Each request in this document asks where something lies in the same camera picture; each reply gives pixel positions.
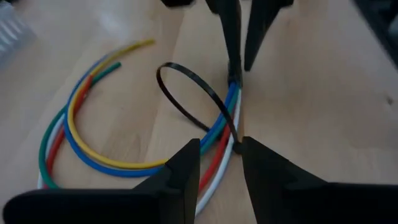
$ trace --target light wood tabletop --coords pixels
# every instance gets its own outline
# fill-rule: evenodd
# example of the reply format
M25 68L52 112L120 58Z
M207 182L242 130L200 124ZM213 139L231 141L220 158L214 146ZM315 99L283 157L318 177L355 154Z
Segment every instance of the light wood tabletop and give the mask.
M243 38L250 1L242 1ZM104 156L131 162L173 156L203 131L164 97L155 71L180 63L222 98L228 57L220 20L204 1L171 11L159 0L22 0L17 12L36 37L0 68L0 205L34 189L38 151L76 81L102 55L134 40L155 45L121 60L78 113L82 138ZM204 123L219 113L205 92L165 70L169 90ZM329 181L398 184L398 74L355 5L296 0L270 28L244 73L240 132ZM214 150L202 159L201 170ZM62 144L55 181L68 188L133 188L142 179L99 173ZM197 223L255 223L233 155Z

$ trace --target red wire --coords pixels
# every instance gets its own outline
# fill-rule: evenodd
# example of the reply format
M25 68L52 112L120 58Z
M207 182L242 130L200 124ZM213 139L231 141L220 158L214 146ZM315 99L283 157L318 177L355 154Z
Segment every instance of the red wire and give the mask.
M83 100L85 98L84 96L85 96L86 92L88 91L88 89L90 88L92 81L93 81L93 76L90 75L87 79L87 82L83 86L83 88L78 92L78 96L76 99L76 106L73 110L73 114L76 114L77 111L80 109L81 105L83 104ZM54 143L52 144L50 152L49 152L49 157L47 158L46 165L47 165L47 170L48 170L50 176L52 175L52 169L54 166L55 157L57 156L58 150L60 149L60 146L61 146L61 143L62 143L64 137L65 137L65 132L63 129L63 125L62 125L60 130L57 133L57 136L55 137Z
M218 143L218 148L216 151L216 154L213 157L213 160L209 166L209 168L206 170L205 175L201 178L199 182L199 193L205 188L211 177L216 171L216 168L219 166L221 159L223 158L223 154L226 148L226 143L228 141L229 137L229 126L226 125L223 131L223 135L221 137L220 142Z

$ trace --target wooden table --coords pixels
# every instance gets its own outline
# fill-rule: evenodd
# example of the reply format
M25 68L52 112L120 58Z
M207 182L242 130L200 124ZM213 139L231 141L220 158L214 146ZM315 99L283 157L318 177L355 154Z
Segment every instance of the wooden table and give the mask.
M245 40L250 1L241 4ZM76 120L83 139L102 155L142 162L170 157L204 135L155 81L156 68L173 61L225 96L223 33L204 1L175 11L158 0L31 0L16 7L37 37L1 69L0 205L35 188L40 140L78 78L132 40L154 37L157 44L124 57L122 69L90 91ZM190 80L169 70L166 84L195 116L214 121L217 107ZM397 85L393 64L351 1L296 0L244 74L241 131L325 180L397 184ZM67 142L55 180L78 188L142 181L89 168ZM255 223L238 156L197 223Z

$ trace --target yellow wire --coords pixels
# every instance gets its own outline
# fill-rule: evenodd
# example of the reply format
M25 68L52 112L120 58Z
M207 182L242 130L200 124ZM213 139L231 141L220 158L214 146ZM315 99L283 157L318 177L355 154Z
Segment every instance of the yellow wire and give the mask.
M145 40L142 42L138 42L136 44L127 46L126 48L123 48L121 50L118 50L117 52L111 54L107 59L105 59L103 62L101 62L97 67L95 67L93 69L93 71L87 76L87 78L89 76L92 75L96 75L100 70L102 70L103 68L105 68L105 66L108 65L108 63L110 63L111 61L113 61L114 59L116 59L117 57L120 57L132 50L135 50L139 47L143 47L143 46L147 46L150 44L153 44L155 41L154 40ZM76 93L79 93L80 90L83 88L84 85L80 85L76 91ZM70 132L73 136L73 138L75 139L76 143L79 145L79 147L81 148L81 150L83 150L85 153L87 153L89 156L93 157L94 159L102 162L103 164L107 164L109 166L113 166L113 167L118 167L118 168L124 168L124 169L147 169L147 168L151 168L151 167L156 167L156 166L161 166L163 165L167 159L162 159L162 160L158 160L155 162L146 162L146 163L130 163L130 162L122 162L122 161L116 161L113 159L108 159L107 157L104 157L100 154L98 154L96 151L92 150L79 136L75 123L73 122L73 109L75 107L76 104L76 99L77 99L77 94L74 94L72 96L72 100L70 103L70 106L68 108L68 124L69 124L69 129Z

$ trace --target blue wire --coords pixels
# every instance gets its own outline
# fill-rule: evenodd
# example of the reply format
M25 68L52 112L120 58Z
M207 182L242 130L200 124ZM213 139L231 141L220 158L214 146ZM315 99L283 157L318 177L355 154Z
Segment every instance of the blue wire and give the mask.
M91 158L89 158L78 146L78 144L76 143L76 141L74 140L74 138L72 137L72 134L70 132L69 129L69 125L68 125L68 120L67 120L67 113L68 113L68 108L70 106L70 103L72 101L72 97L74 96L75 92L77 91L77 88L80 86L80 84L83 82L83 80L90 74L90 72L98 66L99 63L101 63L105 58L107 57L107 55L105 55L104 57L102 57L101 59L99 59L91 68L88 69L88 71L78 80L77 84L75 85L75 87L73 88L68 102L67 102L67 109L65 110L65 119L63 122L63 127L64 127L64 132L65 132L65 137L68 140L70 146L72 147L73 151L76 153L76 155L88 166L92 167L93 169L96 169L102 173L108 174L108 175L113 175L116 177L145 177L148 175L153 175L155 174L159 169L162 168L162 166L158 166L158 167L153 167L153 168L149 168L149 169L142 169L142 170L122 170L122 169L113 169L113 168L109 168L106 166L103 166L97 162L95 162L94 160L92 160ZM226 97L226 104L229 105L229 103L231 103L231 99L232 96L234 95L234 92L236 91L235 88L235 84L231 84L231 86L229 87L228 90L228 94ZM218 116L218 119L216 120L215 124L213 125L213 127L211 127L211 129L209 130L209 132L205 135L205 137L201 140L201 146L204 145L204 143L206 143L207 139L215 132L216 128L218 125L220 125L221 121L223 119L223 115L220 114Z

